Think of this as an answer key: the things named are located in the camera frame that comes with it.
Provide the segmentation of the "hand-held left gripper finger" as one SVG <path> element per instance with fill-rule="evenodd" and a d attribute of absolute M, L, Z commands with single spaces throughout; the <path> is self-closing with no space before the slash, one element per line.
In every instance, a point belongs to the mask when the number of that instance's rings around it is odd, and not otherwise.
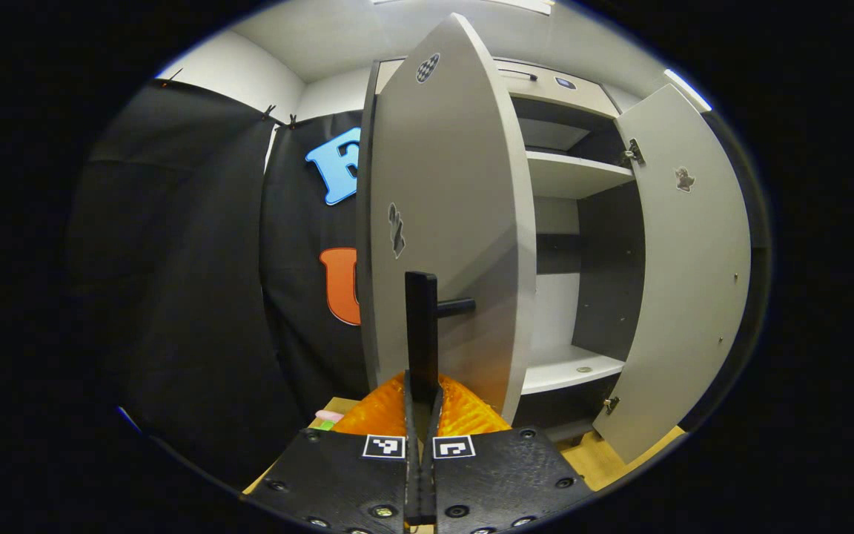
<path fill-rule="evenodd" d="M 287 533 L 403 533 L 417 512 L 418 462 L 401 372 L 331 429 L 300 430 L 244 492 Z"/>
<path fill-rule="evenodd" d="M 431 425 L 423 482 L 437 533 L 532 533 L 594 497 L 545 430 L 512 428 L 446 375 Z"/>

